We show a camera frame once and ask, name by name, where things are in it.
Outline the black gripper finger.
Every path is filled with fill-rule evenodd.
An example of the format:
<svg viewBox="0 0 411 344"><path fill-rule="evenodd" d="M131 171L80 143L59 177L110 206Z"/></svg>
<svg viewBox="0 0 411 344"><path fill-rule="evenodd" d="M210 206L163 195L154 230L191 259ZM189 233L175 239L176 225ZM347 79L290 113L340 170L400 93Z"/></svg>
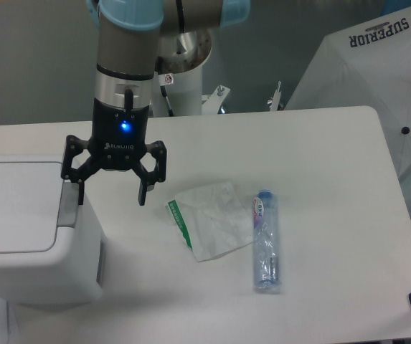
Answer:
<svg viewBox="0 0 411 344"><path fill-rule="evenodd" d="M84 150L87 150L88 145L89 142L87 140L81 140L77 136L68 135L65 140L65 149L62 158L61 178L77 185L78 204L80 206L84 204L85 181L100 168L98 165L99 159L95 156L90 156L86 162L78 168L72 167L74 157L80 155Z"/></svg>
<svg viewBox="0 0 411 344"><path fill-rule="evenodd" d="M155 160L152 171L147 171L141 163L142 157L147 153ZM150 144L142 144L131 153L129 159L131 170L140 178L138 192L138 203L143 206L146 202L148 190L152 190L154 185L166 180L167 149L163 141L158 140Z"/></svg>

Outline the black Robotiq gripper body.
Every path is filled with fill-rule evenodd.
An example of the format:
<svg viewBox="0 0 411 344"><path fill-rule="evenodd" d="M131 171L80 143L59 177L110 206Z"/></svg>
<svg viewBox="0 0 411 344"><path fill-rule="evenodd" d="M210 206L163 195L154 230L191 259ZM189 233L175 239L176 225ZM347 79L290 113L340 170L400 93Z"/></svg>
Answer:
<svg viewBox="0 0 411 344"><path fill-rule="evenodd" d="M94 100L88 143L90 163L107 171L127 171L147 153L149 107L124 109Z"/></svg>

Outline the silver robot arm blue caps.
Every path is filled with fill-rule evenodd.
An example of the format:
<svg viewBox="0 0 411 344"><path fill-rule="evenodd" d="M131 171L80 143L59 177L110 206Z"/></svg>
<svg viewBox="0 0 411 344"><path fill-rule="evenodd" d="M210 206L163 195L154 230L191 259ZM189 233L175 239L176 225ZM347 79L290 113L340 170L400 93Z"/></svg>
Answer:
<svg viewBox="0 0 411 344"><path fill-rule="evenodd" d="M100 169L133 171L138 202L166 179L167 149L145 142L159 40L246 20L250 1L89 1L98 15L98 53L92 131L66 137L61 177L83 205L85 181Z"/></svg>

